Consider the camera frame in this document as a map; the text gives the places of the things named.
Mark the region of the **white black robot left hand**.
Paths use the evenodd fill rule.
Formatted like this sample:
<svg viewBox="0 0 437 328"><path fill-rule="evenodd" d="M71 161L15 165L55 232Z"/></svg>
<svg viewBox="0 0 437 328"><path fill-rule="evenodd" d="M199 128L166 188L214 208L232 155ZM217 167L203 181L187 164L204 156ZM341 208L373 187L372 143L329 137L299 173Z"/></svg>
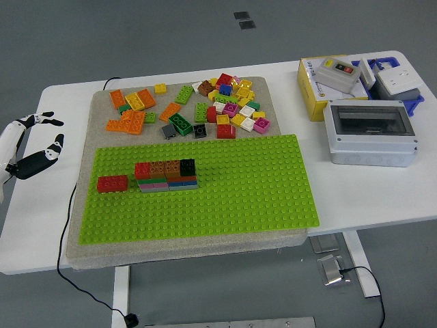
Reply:
<svg viewBox="0 0 437 328"><path fill-rule="evenodd" d="M52 111L35 113L9 123L1 134L1 202L4 199L3 185L15 176L26 180L46 170L58 161L64 145L64 135L58 134L54 142L46 149L16 160L16 154L21 145L25 131L36 124L52 124L63 126L60 120L52 119Z"/></svg>

